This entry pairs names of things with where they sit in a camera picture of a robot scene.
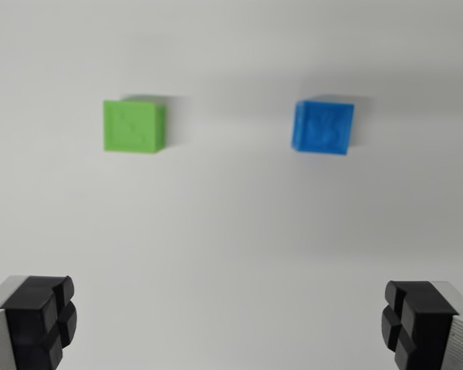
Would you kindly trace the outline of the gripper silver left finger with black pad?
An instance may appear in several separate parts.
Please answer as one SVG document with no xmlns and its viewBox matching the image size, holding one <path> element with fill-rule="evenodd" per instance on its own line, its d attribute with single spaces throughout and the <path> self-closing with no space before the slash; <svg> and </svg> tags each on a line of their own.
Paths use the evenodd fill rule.
<svg viewBox="0 0 463 370">
<path fill-rule="evenodd" d="M 69 276 L 12 275 L 0 284 L 0 370 L 53 370 L 74 338 Z"/>
</svg>

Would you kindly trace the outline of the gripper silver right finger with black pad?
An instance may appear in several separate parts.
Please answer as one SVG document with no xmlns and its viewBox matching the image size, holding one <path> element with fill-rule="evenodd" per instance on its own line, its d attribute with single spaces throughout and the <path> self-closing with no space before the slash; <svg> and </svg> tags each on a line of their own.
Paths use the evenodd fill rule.
<svg viewBox="0 0 463 370">
<path fill-rule="evenodd" d="M 402 370 L 463 369 L 463 295 L 447 281 L 389 281 L 385 345 Z"/>
</svg>

